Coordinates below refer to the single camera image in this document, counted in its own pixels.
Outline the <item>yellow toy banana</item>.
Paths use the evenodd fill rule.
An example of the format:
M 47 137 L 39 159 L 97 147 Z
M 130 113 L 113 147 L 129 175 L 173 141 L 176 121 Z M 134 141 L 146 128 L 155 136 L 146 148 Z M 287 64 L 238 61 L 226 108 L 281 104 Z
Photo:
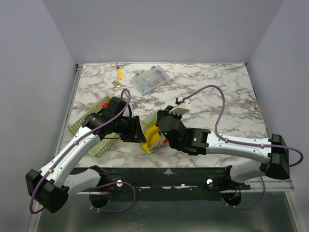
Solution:
M 156 125 L 153 125 L 146 130 L 144 136 L 147 142 L 140 143 L 140 147 L 143 151 L 150 155 L 152 147 L 157 146 L 160 141 L 160 130 Z

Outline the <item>clear zip top bag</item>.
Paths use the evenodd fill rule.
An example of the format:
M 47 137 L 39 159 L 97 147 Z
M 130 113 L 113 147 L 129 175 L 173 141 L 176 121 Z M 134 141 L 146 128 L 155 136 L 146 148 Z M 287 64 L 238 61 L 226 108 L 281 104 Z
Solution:
M 165 144 L 168 143 L 167 139 L 156 125 L 158 119 L 157 113 L 161 110 L 162 109 L 160 108 L 159 110 L 149 114 L 141 121 L 141 128 L 146 142 L 140 143 L 140 147 L 148 155 L 151 154 L 152 149 L 165 146 Z

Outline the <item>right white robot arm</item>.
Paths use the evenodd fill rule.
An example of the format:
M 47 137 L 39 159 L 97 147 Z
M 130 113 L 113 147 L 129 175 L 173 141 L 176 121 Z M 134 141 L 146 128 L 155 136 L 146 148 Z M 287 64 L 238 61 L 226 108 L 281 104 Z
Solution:
M 290 178 L 289 152 L 280 135 L 257 139 L 254 146 L 251 139 L 236 137 L 235 143 L 221 139 L 213 131 L 200 128 L 187 128 L 180 114 L 171 112 L 172 106 L 157 113 L 156 125 L 167 139 L 170 148 L 189 155 L 229 155 L 248 159 L 247 162 L 226 167 L 222 184 L 234 189 L 239 183 L 267 176 L 278 180 Z

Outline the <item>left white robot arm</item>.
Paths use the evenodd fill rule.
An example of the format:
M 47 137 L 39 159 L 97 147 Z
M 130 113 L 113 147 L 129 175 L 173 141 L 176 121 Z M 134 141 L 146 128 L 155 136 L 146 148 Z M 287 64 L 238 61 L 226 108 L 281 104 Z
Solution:
M 72 171 L 84 155 L 109 134 L 116 133 L 127 143 L 145 142 L 140 118 L 133 116 L 130 100 L 112 97 L 106 108 L 88 114 L 72 140 L 50 162 L 38 171 L 26 174 L 26 185 L 31 197 L 29 211 L 38 214 L 43 210 L 57 212 L 69 196 L 86 189 L 104 190 L 107 179 L 98 166 L 79 174 Z

